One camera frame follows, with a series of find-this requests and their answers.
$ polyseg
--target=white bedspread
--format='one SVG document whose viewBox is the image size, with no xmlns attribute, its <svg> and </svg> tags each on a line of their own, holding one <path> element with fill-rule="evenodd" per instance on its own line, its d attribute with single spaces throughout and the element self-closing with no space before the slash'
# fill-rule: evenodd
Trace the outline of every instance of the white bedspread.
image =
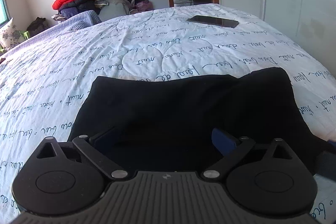
<svg viewBox="0 0 336 224">
<path fill-rule="evenodd" d="M 194 15 L 240 23 L 231 29 L 186 22 Z M 336 81 L 330 72 L 262 20 L 220 5 L 118 17 L 5 56 L 0 65 L 1 224 L 18 214 L 11 195 L 13 178 L 44 137 L 67 140 L 98 75 L 169 81 L 207 74 L 241 77 L 282 67 L 310 130 L 336 140 Z"/>
</svg>

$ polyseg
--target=window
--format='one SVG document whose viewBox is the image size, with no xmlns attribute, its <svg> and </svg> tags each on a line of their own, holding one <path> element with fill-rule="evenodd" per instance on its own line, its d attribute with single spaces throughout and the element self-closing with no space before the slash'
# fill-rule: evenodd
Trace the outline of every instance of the window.
<svg viewBox="0 0 336 224">
<path fill-rule="evenodd" d="M 0 27 L 9 21 L 8 10 L 5 0 L 0 0 Z"/>
</svg>

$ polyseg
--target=gray plastic panel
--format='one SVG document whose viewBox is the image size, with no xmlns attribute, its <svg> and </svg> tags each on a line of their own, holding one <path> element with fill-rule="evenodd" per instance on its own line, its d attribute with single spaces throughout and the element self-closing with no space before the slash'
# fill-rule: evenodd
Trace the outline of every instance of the gray plastic panel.
<svg viewBox="0 0 336 224">
<path fill-rule="evenodd" d="M 92 207 L 70 216 L 41 217 L 23 213 L 12 224 L 316 224 L 308 214 L 266 219 L 235 205 L 218 183 L 194 172 L 138 172 L 134 179 L 114 182 Z"/>
</svg>

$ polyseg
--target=phone screen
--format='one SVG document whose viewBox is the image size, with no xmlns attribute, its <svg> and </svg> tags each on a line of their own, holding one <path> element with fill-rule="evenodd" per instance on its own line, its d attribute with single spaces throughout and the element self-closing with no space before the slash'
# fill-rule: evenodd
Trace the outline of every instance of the phone screen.
<svg viewBox="0 0 336 224">
<path fill-rule="evenodd" d="M 238 21 L 231 20 L 231 19 L 219 18 L 219 17 L 206 17 L 206 16 L 194 16 L 192 18 L 187 19 L 187 21 L 203 23 L 203 24 L 210 24 L 210 25 L 217 25 L 217 26 L 229 27 L 229 28 L 234 28 L 239 24 Z"/>
</svg>

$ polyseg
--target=floral pillow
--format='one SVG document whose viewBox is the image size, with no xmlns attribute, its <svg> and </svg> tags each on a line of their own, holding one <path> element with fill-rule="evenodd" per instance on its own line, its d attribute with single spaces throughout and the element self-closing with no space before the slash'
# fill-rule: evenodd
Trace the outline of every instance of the floral pillow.
<svg viewBox="0 0 336 224">
<path fill-rule="evenodd" d="M 4 49 L 4 52 L 14 48 L 24 40 L 16 25 L 13 24 L 13 18 L 0 29 L 0 46 Z"/>
</svg>

